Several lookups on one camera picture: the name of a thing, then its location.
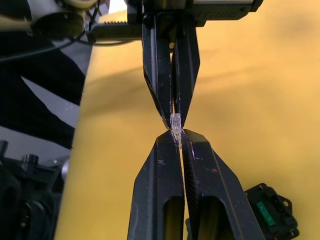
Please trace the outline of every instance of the white surface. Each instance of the white surface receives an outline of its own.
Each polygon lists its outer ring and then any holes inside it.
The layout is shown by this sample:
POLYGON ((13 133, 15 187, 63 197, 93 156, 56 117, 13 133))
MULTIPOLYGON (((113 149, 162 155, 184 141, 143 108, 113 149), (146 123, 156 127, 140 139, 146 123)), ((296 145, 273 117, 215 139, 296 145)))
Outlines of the white surface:
POLYGON ((24 79, 24 81, 33 93, 46 105, 50 112, 54 113, 70 126, 76 127, 80 110, 79 106, 58 97, 29 80, 24 79))
POLYGON ((109 14, 113 14, 119 11, 127 9, 127 5, 124 0, 111 0, 109 7, 109 14))
POLYGON ((5 157, 22 160, 26 154, 39 157, 39 161, 46 161, 70 155, 70 150, 50 141, 42 140, 17 131, 0 126, 0 139, 9 142, 5 157))

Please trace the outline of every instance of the yellow background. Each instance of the yellow background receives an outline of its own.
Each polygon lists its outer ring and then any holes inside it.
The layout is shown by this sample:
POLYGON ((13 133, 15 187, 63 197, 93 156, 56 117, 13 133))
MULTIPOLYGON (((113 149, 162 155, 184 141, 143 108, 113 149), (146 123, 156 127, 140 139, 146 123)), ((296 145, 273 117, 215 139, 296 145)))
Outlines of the yellow background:
MULTIPOLYGON (((290 199, 302 240, 319 238, 319 9, 318 0, 265 0, 239 21, 199 28, 185 126, 206 136, 244 190, 264 182, 290 199)), ((164 131, 141 42, 96 47, 55 240, 127 239, 135 177, 164 131)))

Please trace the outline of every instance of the transparent plastic piece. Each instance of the transparent plastic piece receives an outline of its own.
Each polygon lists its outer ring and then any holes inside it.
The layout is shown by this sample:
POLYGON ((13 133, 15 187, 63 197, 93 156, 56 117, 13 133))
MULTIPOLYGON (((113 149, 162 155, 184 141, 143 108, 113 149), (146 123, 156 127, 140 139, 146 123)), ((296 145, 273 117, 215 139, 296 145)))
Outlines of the transparent plastic piece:
POLYGON ((170 116, 170 123, 171 123, 171 132, 175 141, 178 143, 179 149, 182 149, 182 142, 181 142, 181 114, 180 113, 172 113, 170 116))

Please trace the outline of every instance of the black plastic part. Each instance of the black plastic part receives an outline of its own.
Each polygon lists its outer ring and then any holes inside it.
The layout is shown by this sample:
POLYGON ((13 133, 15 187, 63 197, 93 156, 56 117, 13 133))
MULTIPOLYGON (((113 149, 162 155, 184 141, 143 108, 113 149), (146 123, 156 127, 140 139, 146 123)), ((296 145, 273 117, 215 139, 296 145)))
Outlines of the black plastic part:
POLYGON ((256 12, 263 2, 264 0, 253 0, 250 12, 256 12))
POLYGON ((187 0, 143 0, 143 5, 152 11, 183 10, 187 0))
POLYGON ((37 165, 39 162, 39 157, 37 155, 28 154, 23 157, 22 162, 24 164, 35 164, 37 165))
POLYGON ((129 24, 137 24, 138 20, 138 8, 133 4, 127 4, 126 18, 129 24))
POLYGON ((194 4, 187 13, 198 23, 206 21, 230 21, 245 17, 252 9, 251 4, 194 4))
POLYGON ((6 154, 8 148, 8 142, 7 141, 0 141, 0 158, 3 158, 6 154))
POLYGON ((86 33, 88 42, 97 41, 126 41, 140 40, 142 38, 141 24, 128 24, 126 22, 105 22, 94 24, 90 32, 86 33))
POLYGON ((185 192, 193 240, 265 240, 236 175, 207 139, 182 133, 185 192))
POLYGON ((74 12, 58 12, 40 18, 31 28, 33 34, 50 39, 73 38, 84 31, 84 18, 74 12))
POLYGON ((144 78, 165 127, 170 129, 173 93, 169 41, 166 37, 160 36, 161 23, 157 16, 146 15, 143 22, 144 78))
POLYGON ((21 187, 18 180, 0 164, 0 238, 11 240, 18 224, 21 187))
POLYGON ((51 218, 46 208, 38 201, 31 201, 25 204, 27 215, 31 221, 27 222, 28 240, 47 240, 51 234, 51 218))
POLYGON ((181 114, 181 126, 185 125, 200 67, 196 23, 190 16, 183 16, 172 57, 174 82, 174 110, 181 114))
POLYGON ((179 148, 159 136, 133 189, 128 240, 182 240, 185 195, 179 148))
POLYGON ((261 183, 245 191, 255 217, 266 240, 291 240, 299 236, 298 222, 293 217, 292 202, 261 183), (257 204, 262 203, 272 218, 272 224, 266 222, 257 204))
POLYGON ((181 19, 181 14, 173 11, 160 12, 157 18, 159 24, 159 36, 167 39, 169 43, 175 43, 177 38, 177 23, 181 19))

